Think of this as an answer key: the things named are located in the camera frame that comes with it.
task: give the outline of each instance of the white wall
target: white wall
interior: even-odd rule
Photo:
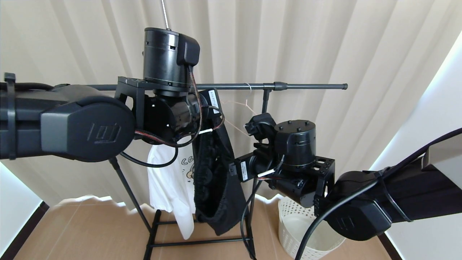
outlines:
[[[462,33],[415,110],[372,166],[392,166],[462,127]],[[405,260],[462,259],[462,214],[396,223],[388,235]]]
[[[41,202],[0,162],[0,256]]]

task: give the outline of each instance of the white plastic basket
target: white plastic basket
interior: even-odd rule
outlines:
[[[278,202],[279,241],[292,257],[297,255],[300,241],[315,220],[314,209],[304,208],[288,197]],[[303,252],[302,260],[317,260],[339,247],[345,238],[323,221],[311,235]]]

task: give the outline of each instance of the brown tile floor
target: brown tile floor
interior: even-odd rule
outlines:
[[[152,222],[154,211],[143,207]],[[277,200],[271,204],[257,201],[252,229],[257,258],[260,260],[290,260],[278,240]],[[162,220],[173,215],[162,214]],[[239,237],[236,226],[222,237]],[[215,238],[207,224],[196,224],[190,240]],[[148,232],[136,212],[129,212],[113,201],[94,198],[85,201],[68,200],[52,207],[32,232],[16,260],[116,260],[143,259]],[[157,242],[181,241],[177,226],[159,227]],[[155,248],[151,260],[246,260],[242,242]],[[369,241],[345,241],[322,260],[390,260],[377,238]]]

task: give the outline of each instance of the black metal rack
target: black metal rack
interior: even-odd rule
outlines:
[[[117,85],[89,85],[101,91],[114,91],[116,90]],[[267,112],[268,101],[269,101],[269,94],[272,90],[281,91],[286,89],[346,89],[348,87],[347,84],[287,84],[283,82],[274,82],[274,83],[262,83],[262,84],[197,84],[197,88],[200,90],[205,89],[218,89],[218,90],[263,90],[263,104],[261,108],[262,113]],[[166,221],[161,222],[160,216],[162,211],[157,210],[154,216],[154,221],[152,225],[148,222],[145,214],[141,210],[141,206],[136,200],[135,195],[133,194],[130,185],[125,179],[122,171],[117,172],[119,178],[127,191],[130,199],[132,200],[133,204],[136,207],[136,210],[140,214],[143,223],[145,224],[146,228],[149,231],[149,239],[146,244],[146,251],[143,260],[149,260],[151,258],[152,249],[158,247],[171,247],[171,246],[184,246],[184,245],[199,245],[199,244],[209,244],[209,243],[222,243],[222,242],[236,242],[236,241],[243,241],[242,237],[239,238],[227,238],[227,239],[212,239],[212,240],[200,240],[200,241],[183,241],[183,242],[172,242],[172,243],[156,243],[156,235],[157,230],[160,225],[170,225],[176,224],[176,221]],[[252,190],[255,189],[257,185],[257,179],[253,180]],[[255,255],[255,246],[253,241],[253,234],[252,234],[252,215],[253,215],[253,208],[254,208],[255,197],[252,198],[250,203],[250,209],[248,210],[248,214],[245,217],[246,223],[246,231],[247,235],[244,238],[249,242],[249,247],[253,255]]]

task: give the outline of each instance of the beige curtain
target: beige curtain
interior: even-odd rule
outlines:
[[[160,0],[2,1],[0,69],[18,81],[115,84],[142,76],[145,27],[165,28]],[[165,0],[170,27],[201,44],[200,83],[348,83],[342,90],[271,93],[276,122],[317,125],[317,153],[337,175],[368,169],[414,108],[462,30],[460,0]],[[243,130],[261,92],[223,91]],[[237,156],[250,138],[226,123]],[[145,160],[149,146],[128,153]],[[119,159],[142,203],[146,169]],[[133,207],[107,162],[58,157],[2,161],[49,205],[87,194]],[[261,193],[269,196],[268,189]]]

